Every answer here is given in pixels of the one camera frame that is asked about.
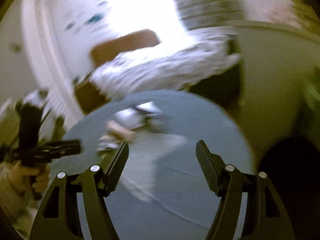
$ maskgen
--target bed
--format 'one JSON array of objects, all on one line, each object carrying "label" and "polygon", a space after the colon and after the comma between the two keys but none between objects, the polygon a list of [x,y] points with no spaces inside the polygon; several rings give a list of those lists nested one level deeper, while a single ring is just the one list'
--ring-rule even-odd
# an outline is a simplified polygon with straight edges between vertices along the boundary
[{"label": "bed", "polygon": [[230,28],[189,31],[160,42],[141,30],[92,49],[96,69],[75,86],[85,114],[111,100],[145,90],[186,90],[220,105],[240,89],[240,54]]}]

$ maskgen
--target round table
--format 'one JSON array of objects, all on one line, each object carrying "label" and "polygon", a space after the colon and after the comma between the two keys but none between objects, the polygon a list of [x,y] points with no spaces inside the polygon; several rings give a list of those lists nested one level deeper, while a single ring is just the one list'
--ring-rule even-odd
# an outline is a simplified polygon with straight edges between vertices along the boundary
[{"label": "round table", "polygon": [[[80,139],[83,153],[53,161],[51,179],[60,171],[69,175],[81,173],[99,163],[101,156],[95,149],[97,140],[105,133],[106,121],[118,111],[149,101],[170,117],[165,132],[183,136],[187,142],[154,162],[153,189],[147,200],[137,197],[119,182],[115,192],[105,199],[111,220],[121,240],[205,239],[220,199],[209,190],[202,174],[195,153],[197,141],[204,140],[212,153],[219,154],[226,164],[233,164],[242,172],[253,174],[254,164],[244,136],[224,110],[193,94],[146,91],[110,102],[89,114],[64,137]],[[129,154],[124,172],[139,165],[137,161],[143,158],[148,155]],[[138,177],[139,168],[135,170]],[[91,239],[81,194],[78,200],[84,239]],[[245,203],[243,197],[235,239],[241,235]]]}]

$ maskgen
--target sleeve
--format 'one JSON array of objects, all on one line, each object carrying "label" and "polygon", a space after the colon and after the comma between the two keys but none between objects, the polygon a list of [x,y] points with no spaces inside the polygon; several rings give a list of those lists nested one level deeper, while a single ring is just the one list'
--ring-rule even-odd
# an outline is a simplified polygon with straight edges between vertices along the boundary
[{"label": "sleeve", "polygon": [[0,163],[0,206],[10,222],[14,223],[28,206],[31,195],[28,192],[22,195],[15,192],[7,179],[8,171],[8,164]]}]

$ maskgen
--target round metal pin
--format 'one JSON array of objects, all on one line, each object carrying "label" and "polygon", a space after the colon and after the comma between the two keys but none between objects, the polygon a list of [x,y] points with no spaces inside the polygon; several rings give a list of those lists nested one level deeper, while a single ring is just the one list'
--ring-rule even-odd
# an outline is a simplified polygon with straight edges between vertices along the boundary
[{"label": "round metal pin", "polygon": [[259,176],[263,179],[267,177],[266,173],[264,173],[263,171],[259,172]]},{"label": "round metal pin", "polygon": [[58,175],[57,175],[57,177],[59,178],[59,179],[62,179],[62,178],[64,178],[64,176],[66,175],[66,173],[65,172],[60,172]]},{"label": "round metal pin", "polygon": [[232,165],[227,165],[227,166],[226,166],[226,170],[227,170],[227,171],[234,171],[235,168],[234,168],[234,166],[232,166]]},{"label": "round metal pin", "polygon": [[99,165],[93,165],[91,166],[90,170],[95,172],[95,171],[98,171],[100,169],[100,166]]}]

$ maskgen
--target crumpled white fabric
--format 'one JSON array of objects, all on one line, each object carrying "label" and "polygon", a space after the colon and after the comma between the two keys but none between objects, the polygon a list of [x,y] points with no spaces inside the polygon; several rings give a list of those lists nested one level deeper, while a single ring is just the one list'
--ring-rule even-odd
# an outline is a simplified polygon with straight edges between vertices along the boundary
[{"label": "crumpled white fabric", "polygon": [[120,53],[96,69],[90,81],[113,100],[146,90],[180,90],[239,62],[240,54],[228,55],[228,39],[223,34],[206,39],[185,36],[152,48]]}]

